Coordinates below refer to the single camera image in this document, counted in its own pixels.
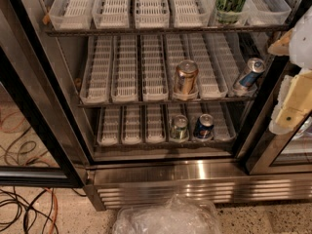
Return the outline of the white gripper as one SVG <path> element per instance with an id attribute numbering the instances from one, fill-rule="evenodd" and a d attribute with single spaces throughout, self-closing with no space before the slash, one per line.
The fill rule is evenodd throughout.
<path id="1" fill-rule="evenodd" d="M 274 56 L 289 56 L 300 68 L 281 83 L 269 130 L 275 135 L 291 132 L 312 111 L 312 7 L 295 26 L 268 48 Z"/>

